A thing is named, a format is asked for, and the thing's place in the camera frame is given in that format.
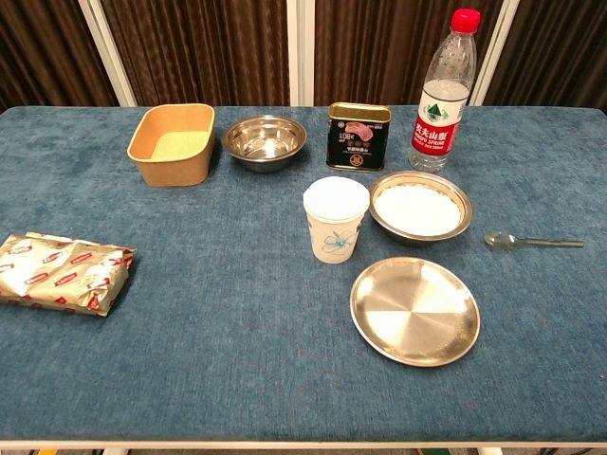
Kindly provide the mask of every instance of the paper cup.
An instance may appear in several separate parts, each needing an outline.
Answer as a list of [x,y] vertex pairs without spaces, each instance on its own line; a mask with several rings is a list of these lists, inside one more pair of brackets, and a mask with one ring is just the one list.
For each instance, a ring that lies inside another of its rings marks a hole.
[[314,256],[328,264],[350,259],[369,208],[369,191],[349,178],[325,177],[305,191],[303,207]]

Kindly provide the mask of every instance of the floral pattern on cup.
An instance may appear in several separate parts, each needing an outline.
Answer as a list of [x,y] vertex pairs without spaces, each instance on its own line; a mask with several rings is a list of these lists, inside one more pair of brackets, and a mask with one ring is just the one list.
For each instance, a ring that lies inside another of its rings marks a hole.
[[328,235],[324,239],[324,245],[322,246],[322,251],[325,253],[341,255],[346,254],[348,248],[354,244],[354,240],[351,240],[353,237],[356,237],[356,233],[350,232],[346,230],[341,234],[338,234],[336,231],[333,231],[333,235]]

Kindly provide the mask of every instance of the spoon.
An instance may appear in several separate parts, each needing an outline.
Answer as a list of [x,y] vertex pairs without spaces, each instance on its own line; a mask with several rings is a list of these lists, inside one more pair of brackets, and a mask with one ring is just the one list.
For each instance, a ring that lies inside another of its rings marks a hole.
[[559,246],[564,248],[582,248],[584,242],[581,240],[548,240],[548,239],[518,239],[507,232],[488,232],[485,234],[485,242],[492,248],[516,249],[520,246]]

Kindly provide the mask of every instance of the black tin can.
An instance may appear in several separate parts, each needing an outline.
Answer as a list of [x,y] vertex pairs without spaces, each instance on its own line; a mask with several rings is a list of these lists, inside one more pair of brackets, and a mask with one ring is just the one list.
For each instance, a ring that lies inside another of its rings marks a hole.
[[355,171],[381,171],[391,116],[388,106],[352,102],[331,104],[327,166]]

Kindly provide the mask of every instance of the water bottle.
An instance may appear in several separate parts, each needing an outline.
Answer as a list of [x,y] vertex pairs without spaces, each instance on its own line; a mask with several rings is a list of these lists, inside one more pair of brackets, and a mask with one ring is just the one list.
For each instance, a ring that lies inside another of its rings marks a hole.
[[458,9],[451,18],[451,34],[432,57],[409,151],[409,162],[419,171],[436,173],[447,164],[474,82],[473,34],[480,22],[476,9]]

